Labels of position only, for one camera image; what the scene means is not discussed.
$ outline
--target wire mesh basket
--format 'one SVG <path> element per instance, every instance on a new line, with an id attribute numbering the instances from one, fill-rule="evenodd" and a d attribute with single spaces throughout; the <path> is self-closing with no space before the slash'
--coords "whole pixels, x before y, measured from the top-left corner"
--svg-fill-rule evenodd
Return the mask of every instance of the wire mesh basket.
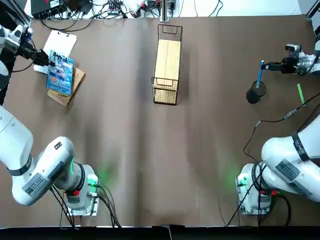
<path id="1" fill-rule="evenodd" d="M 151 78 L 153 102 L 176 105 L 181 64 L 182 26 L 158 25 L 158 47 L 154 77 Z"/>

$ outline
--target brown table surface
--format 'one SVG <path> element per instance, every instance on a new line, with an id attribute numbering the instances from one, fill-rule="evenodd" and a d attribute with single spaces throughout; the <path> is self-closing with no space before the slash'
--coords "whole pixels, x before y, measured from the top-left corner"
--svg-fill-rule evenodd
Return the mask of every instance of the brown table surface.
<path id="1" fill-rule="evenodd" d="M 313 52 L 312 25 L 303 15 L 172 18 L 169 24 L 183 26 L 182 67 L 178 105 L 167 106 L 152 101 L 157 24 L 158 19 L 95 20 L 75 33 L 70 56 L 86 79 L 68 108 L 47 96 L 46 76 L 32 68 L 12 75 L 4 107 L 33 133 L 33 156 L 58 136 L 70 138 L 76 161 L 104 175 L 122 225 L 221 226 L 221 216 L 227 222 L 236 209 L 235 177 L 251 162 L 242 151 L 257 121 L 279 119 L 298 106 L 297 83 L 306 99 L 320 89 L 314 76 L 269 71 L 262 77 L 267 88 L 262 100 L 251 105 L 245 97 L 262 59 L 280 61 L 288 43 Z M 32 27 L 36 47 L 42 48 L 50 30 L 38 21 Z M 18 57 L 15 67 L 27 64 Z M 260 125 L 250 153 L 260 159 L 263 143 L 289 136 L 317 101 L 285 122 Z M 50 192 L 33 206 L 21 206 L 4 165 L 0 174 L 0 226 L 58 225 L 58 203 Z M 292 225 L 320 224 L 316 203 L 286 195 Z M 282 225 L 286 217 L 279 199 L 264 224 Z M 99 216 L 85 217 L 82 224 L 110 225 L 109 219 L 101 204 Z M 256 222 L 240 217 L 243 225 Z"/>

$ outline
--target book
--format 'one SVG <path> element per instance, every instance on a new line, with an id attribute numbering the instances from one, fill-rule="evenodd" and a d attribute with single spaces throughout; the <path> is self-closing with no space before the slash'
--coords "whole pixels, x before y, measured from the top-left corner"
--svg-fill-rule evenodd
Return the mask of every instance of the book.
<path id="1" fill-rule="evenodd" d="M 74 98 L 76 91 L 78 90 L 80 84 L 82 83 L 82 81 L 86 76 L 86 73 L 80 70 L 79 68 L 75 68 L 73 72 L 74 72 L 74 78 L 73 78 L 73 87 L 72 87 L 71 96 L 65 96 L 51 89 L 49 89 L 48 91 L 48 95 L 51 98 L 53 98 L 54 100 L 56 100 L 58 103 L 60 103 L 65 107 L 68 107 L 70 101 L 72 100 L 72 98 Z"/>
<path id="2" fill-rule="evenodd" d="M 46 87 L 70 96 L 73 90 L 74 60 L 53 50 L 50 51 L 49 59 L 55 66 L 48 67 Z"/>

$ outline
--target black cup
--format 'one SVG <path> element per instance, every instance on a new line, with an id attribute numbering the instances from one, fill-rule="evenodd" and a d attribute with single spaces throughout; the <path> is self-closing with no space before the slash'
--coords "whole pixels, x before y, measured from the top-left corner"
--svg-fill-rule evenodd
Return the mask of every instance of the black cup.
<path id="1" fill-rule="evenodd" d="M 246 92 L 245 98 L 250 104 L 256 104 L 259 99 L 266 94 L 266 86 L 260 81 L 259 88 L 257 88 L 257 81 L 254 81 L 250 89 Z"/>

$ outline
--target blue book cover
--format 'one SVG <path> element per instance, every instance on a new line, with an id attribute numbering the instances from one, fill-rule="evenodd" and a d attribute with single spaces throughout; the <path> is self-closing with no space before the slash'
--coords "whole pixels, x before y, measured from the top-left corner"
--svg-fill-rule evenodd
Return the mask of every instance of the blue book cover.
<path id="1" fill-rule="evenodd" d="M 55 66 L 48 67 L 46 87 L 66 96 L 72 94 L 74 60 L 50 51 L 49 59 Z"/>

